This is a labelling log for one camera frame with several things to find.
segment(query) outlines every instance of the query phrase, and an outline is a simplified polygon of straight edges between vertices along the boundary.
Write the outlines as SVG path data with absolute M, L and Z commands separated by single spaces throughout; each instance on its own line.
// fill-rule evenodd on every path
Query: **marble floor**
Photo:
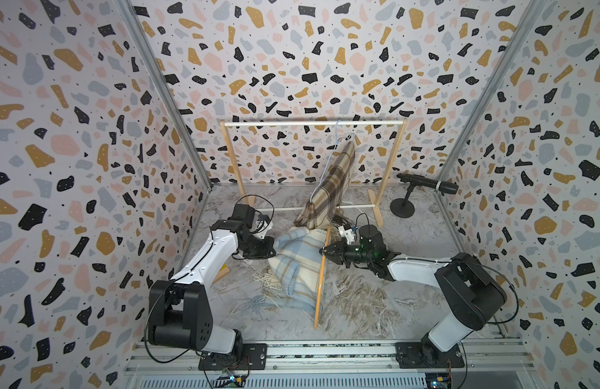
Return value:
M 368 187 L 350 187 L 343 204 L 366 204 Z M 457 253 L 447 226 L 434 202 L 431 191 L 416 188 L 411 200 L 416 208 L 411 218 L 403 219 L 389 210 L 391 200 L 405 195 L 405 187 L 387 187 L 382 199 L 384 241 L 392 251 L 414 256 L 444 258 Z M 274 206 L 303 206 L 313 187 L 250 186 L 249 194 L 258 194 Z M 205 242 L 208 227 L 232 213 L 240 198 L 234 186 L 215 186 L 188 249 L 191 258 Z M 257 199 L 256 207 L 267 204 Z M 375 223 L 370 208 L 346 208 L 344 216 L 355 220 L 366 212 Z M 280 236 L 293 227 L 299 211 L 276 212 L 268 235 Z M 365 217 L 359 219 L 364 224 Z M 328 261 L 322 295 L 320 326 L 313 329 L 313 315 L 291 308 L 262 307 L 255 297 L 262 295 L 262 284 L 255 274 L 267 266 L 264 260 L 226 261 L 231 273 L 207 291 L 216 323 L 239 329 L 247 340 L 327 340 L 373 338 L 421 338 L 445 313 L 448 305 L 442 292 L 413 282 L 390 282 L 368 270 L 346 269 Z M 493 337 L 486 326 L 470 337 Z

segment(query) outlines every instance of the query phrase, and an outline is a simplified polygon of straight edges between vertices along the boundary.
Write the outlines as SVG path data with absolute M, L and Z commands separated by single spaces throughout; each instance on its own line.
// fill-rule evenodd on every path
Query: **brown plaid blanket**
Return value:
M 350 169 L 354 163 L 356 145 L 353 137 L 341 142 L 337 149 L 341 152 L 328 167 L 328 175 L 315 192 L 313 201 L 309 199 L 302 213 L 296 218 L 296 227 L 326 229 L 341 203 L 343 192 L 350 185 Z

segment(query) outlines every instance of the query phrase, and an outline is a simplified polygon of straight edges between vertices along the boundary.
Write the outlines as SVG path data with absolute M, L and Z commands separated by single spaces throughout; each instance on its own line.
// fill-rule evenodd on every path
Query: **wooden base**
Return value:
M 384 225 L 384 219 L 382 219 L 380 205 L 376 204 L 376 194 L 371 189 L 367 189 L 367 193 L 369 194 L 369 202 L 375 204 L 373 207 L 373 216 L 375 216 L 377 227 L 382 227 Z

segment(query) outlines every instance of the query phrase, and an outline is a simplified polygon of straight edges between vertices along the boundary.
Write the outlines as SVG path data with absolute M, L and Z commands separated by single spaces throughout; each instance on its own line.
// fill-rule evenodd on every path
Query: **mounting plate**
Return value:
M 396 359 L 399 362 L 400 369 L 416 369 L 420 367 L 429 367 L 431 369 L 448 369 L 449 361 L 451 368 L 464 367 L 462 356 L 458 356 L 460 349 L 457 344 L 449 351 L 438 354 L 438 360 L 434 366 L 428 365 L 423 361 L 423 351 L 420 342 L 398 342 L 395 344 Z
M 265 360 L 267 359 L 267 344 L 265 343 L 244 343 L 242 350 L 244 360 L 241 365 L 233 367 L 233 371 L 248 370 L 248 361 L 250 361 L 250 370 L 264 370 Z M 205 355 L 198 363 L 199 370 L 222 370 L 227 366 L 226 355 L 219 357 L 219 354 Z

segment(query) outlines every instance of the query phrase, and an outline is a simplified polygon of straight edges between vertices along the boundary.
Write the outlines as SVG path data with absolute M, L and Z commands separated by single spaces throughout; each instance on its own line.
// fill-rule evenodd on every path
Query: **terrazzo wallpaper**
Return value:
M 234 182 L 219 121 L 410 117 L 395 170 L 435 177 L 527 0 L 133 0 L 214 183 Z M 231 128 L 252 183 L 314 183 L 325 126 Z M 396 128 L 359 126 L 353 183 L 382 180 Z
M 600 0 L 548 2 L 451 176 L 467 250 L 516 286 L 509 334 L 547 387 L 600 389 Z
M 116 388 L 203 193 L 109 2 L 0 1 L 0 388 Z

